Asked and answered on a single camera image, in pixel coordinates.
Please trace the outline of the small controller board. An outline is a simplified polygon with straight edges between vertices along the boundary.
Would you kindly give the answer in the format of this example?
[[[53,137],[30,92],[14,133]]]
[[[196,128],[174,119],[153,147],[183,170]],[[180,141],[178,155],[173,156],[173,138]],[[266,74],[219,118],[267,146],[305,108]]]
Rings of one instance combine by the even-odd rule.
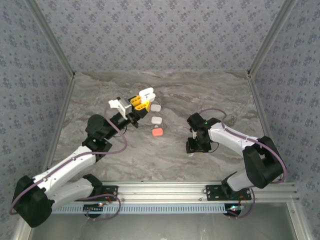
[[[236,204],[225,205],[226,214],[232,217],[238,217],[241,211],[244,209],[245,209],[244,205],[236,205]]]
[[[84,213],[101,213],[103,211],[104,207],[102,205],[99,205],[98,203],[94,204],[84,204],[82,207],[82,211]]]

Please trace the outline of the aluminium side rail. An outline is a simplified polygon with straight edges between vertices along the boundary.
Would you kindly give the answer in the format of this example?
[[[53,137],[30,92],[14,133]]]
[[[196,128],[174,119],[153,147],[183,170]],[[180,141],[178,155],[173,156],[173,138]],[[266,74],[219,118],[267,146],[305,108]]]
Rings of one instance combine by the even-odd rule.
[[[273,139],[272,132],[270,130],[268,120],[267,120],[265,111],[263,109],[263,104],[261,102],[258,89],[256,87],[255,81],[254,81],[253,77],[251,76],[250,72],[248,73],[248,83],[249,83],[250,90],[252,92],[253,100],[254,100],[254,103],[255,103],[255,106],[257,109],[257,113],[258,113],[258,116],[260,119],[263,133],[267,137],[270,137],[271,139]]]
[[[62,128],[63,128],[63,123],[64,123],[64,120],[65,120],[65,117],[66,117],[66,114],[67,114],[67,111],[68,111],[68,107],[69,107],[69,104],[70,104],[70,100],[71,100],[71,97],[72,97],[72,94],[73,94],[74,87],[75,87],[75,74],[72,76],[72,78],[71,78],[71,80],[70,80],[70,82],[68,84],[66,95],[65,95],[65,98],[63,100],[59,116],[57,118],[57,122],[56,122],[55,129],[54,129],[54,132],[53,132],[53,137],[52,137],[52,140],[50,142],[47,154],[45,156],[41,172],[45,172],[52,165],[52,161],[54,159],[55,152],[57,150],[57,146],[58,146],[58,143],[59,143],[61,131],[62,131]]]

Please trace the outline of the thin aluminium wall rail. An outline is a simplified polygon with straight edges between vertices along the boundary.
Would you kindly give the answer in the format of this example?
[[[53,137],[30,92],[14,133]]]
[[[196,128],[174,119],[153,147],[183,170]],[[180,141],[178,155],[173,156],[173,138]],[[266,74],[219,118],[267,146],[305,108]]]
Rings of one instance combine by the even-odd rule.
[[[147,69],[147,70],[109,70],[109,71],[77,71],[76,73],[82,74],[111,74],[111,73],[142,73],[142,74],[160,74],[160,73],[204,73],[204,72],[212,72],[212,73],[228,73],[228,74],[237,74],[237,75],[247,75],[247,70],[226,70],[226,69],[218,69],[218,70],[208,70],[208,69],[198,69],[198,70],[191,70],[191,69],[167,69],[167,70],[154,70],[154,69]]]

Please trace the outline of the wide aluminium base rail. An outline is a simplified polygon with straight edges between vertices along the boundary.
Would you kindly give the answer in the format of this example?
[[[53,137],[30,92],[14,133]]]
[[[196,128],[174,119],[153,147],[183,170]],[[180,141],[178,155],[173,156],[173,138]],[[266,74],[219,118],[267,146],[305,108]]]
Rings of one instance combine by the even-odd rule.
[[[118,186],[117,196],[128,204],[196,204],[207,202],[205,187],[219,181],[103,181],[106,186]],[[253,188],[256,203],[299,202],[297,187],[286,182]]]

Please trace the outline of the aluminium frame post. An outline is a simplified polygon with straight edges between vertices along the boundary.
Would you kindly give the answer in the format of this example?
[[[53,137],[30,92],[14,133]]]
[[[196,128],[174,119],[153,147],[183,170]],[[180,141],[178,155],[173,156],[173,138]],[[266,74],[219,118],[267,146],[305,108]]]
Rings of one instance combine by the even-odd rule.
[[[279,32],[281,31],[282,27],[284,26],[287,18],[289,17],[290,13],[292,12],[294,6],[297,4],[298,0],[283,0],[281,7],[279,8],[277,14],[275,15],[272,24],[264,37],[261,46],[254,56],[250,67],[247,70],[248,77],[253,78],[259,67],[263,63],[265,57],[267,56],[270,48],[272,47],[273,43],[275,42]]]
[[[40,30],[44,34],[48,44],[50,45],[52,51],[54,52],[55,56],[59,60],[62,68],[67,73],[67,75],[72,79],[74,77],[74,70],[69,63],[67,56],[65,55],[63,49],[61,48],[58,39],[56,38],[54,32],[49,26],[49,23],[42,13],[38,3],[36,0],[23,0],[26,4],[27,8],[29,9],[31,15],[35,19],[36,23],[38,24]]]

